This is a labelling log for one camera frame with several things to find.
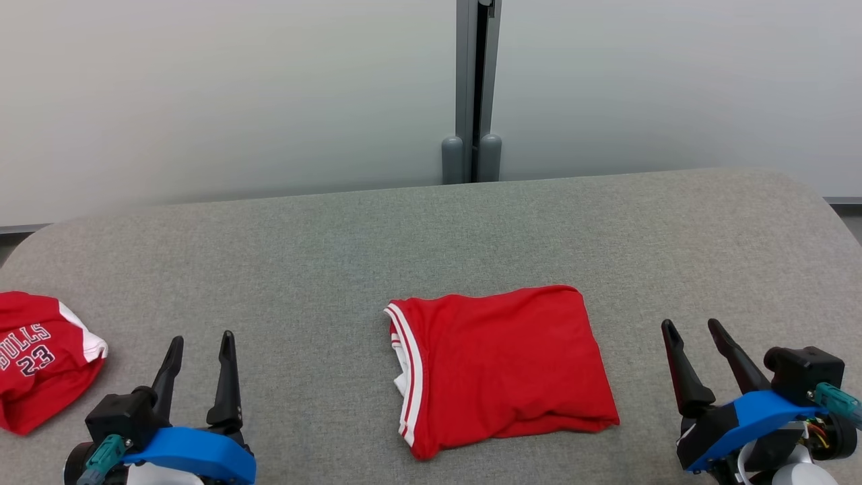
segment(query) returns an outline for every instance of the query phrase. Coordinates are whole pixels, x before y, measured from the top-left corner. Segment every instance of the gray fabric surface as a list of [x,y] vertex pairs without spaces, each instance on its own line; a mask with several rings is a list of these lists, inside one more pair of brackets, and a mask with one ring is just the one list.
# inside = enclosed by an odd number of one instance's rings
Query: gray fabric surface
[[[622,425],[492,439],[418,463],[398,436],[389,299],[570,284],[584,295]],[[706,483],[674,454],[659,333],[672,318],[719,400],[739,391],[719,318],[759,361],[816,345],[862,392],[862,248],[785,176],[698,170],[180,205],[55,224],[0,269],[105,338],[92,389],[27,438],[0,433],[3,483],[59,482],[84,416],[149,383],[185,336],[172,421],[202,425],[235,331],[259,483]],[[862,453],[826,463],[843,483]]]

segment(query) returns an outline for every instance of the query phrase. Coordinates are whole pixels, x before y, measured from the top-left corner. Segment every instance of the red basketball jersey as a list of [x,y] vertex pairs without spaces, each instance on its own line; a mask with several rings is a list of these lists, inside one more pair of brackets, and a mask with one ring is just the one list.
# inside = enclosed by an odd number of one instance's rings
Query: red basketball jersey
[[417,459],[491,437],[620,424],[573,287],[392,300],[385,312],[403,371],[398,431]]
[[58,300],[0,293],[0,427],[30,433],[90,386],[107,355]]

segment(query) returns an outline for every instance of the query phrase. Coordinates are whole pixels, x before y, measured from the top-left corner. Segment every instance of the white wall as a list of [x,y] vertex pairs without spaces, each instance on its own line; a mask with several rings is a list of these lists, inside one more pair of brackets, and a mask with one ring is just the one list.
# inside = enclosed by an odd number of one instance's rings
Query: white wall
[[774,167],[862,196],[862,3],[503,0],[501,178]]
[[0,226],[439,184],[455,2],[0,6]]

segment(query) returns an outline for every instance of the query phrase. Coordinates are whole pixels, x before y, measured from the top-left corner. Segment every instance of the blue gripper bracket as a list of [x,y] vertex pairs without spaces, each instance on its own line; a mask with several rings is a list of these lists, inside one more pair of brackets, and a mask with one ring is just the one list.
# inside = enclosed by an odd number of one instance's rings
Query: blue gripper bracket
[[182,426],[159,429],[144,451],[122,461],[149,462],[232,485],[253,485],[258,470],[254,456],[233,439]]

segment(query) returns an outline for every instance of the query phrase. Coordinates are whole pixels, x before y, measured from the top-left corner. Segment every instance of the teal connector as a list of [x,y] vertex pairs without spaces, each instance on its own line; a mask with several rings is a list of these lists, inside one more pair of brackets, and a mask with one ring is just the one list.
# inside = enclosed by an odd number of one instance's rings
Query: teal connector
[[102,485],[110,469],[126,454],[126,443],[119,435],[108,435],[87,460],[87,470],[78,478],[78,485]]
[[862,430],[862,408],[859,407],[859,400],[850,394],[832,384],[821,382],[815,388],[814,402],[827,408],[830,413],[850,419],[857,429]]

